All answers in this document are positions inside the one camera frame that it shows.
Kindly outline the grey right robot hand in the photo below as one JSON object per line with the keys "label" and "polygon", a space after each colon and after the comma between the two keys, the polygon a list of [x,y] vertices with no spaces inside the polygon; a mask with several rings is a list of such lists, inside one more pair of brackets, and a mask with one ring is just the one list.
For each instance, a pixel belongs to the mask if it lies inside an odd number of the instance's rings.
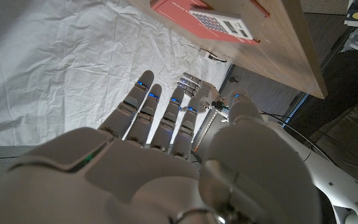
{"label": "grey right robot hand", "polygon": [[320,223],[318,191],[299,154],[244,90],[200,167],[189,161],[200,107],[170,98],[147,139],[162,89],[145,71],[97,129],[79,128],[0,173],[0,223]]}

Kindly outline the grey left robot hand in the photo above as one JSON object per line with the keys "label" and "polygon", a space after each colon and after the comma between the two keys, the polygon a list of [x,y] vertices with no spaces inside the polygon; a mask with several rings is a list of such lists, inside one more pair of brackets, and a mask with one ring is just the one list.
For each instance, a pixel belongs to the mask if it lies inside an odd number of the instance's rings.
{"label": "grey left robot hand", "polygon": [[213,101],[221,99],[221,95],[214,85],[186,72],[180,77],[177,87],[184,89],[185,95],[198,100],[199,113],[210,109]]}

